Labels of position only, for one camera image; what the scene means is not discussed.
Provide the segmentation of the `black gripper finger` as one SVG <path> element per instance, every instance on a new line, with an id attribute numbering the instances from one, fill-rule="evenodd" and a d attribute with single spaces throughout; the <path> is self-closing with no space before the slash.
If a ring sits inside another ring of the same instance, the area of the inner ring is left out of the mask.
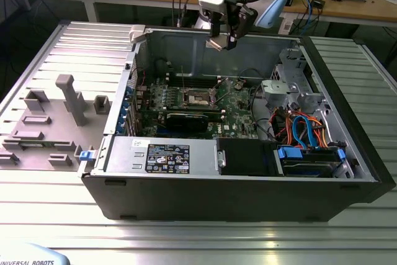
<path id="1" fill-rule="evenodd" d="M 221 21 L 221 14 L 219 12 L 211 12 L 210 13 L 210 37 L 217 37 L 220 34 L 220 21 Z"/>
<path id="2" fill-rule="evenodd" d="M 227 50 L 231 50 L 236 47 L 237 40 L 249 32 L 257 17 L 258 12 L 255 9 L 251 9 L 246 6 L 243 6 L 228 15 Z"/>

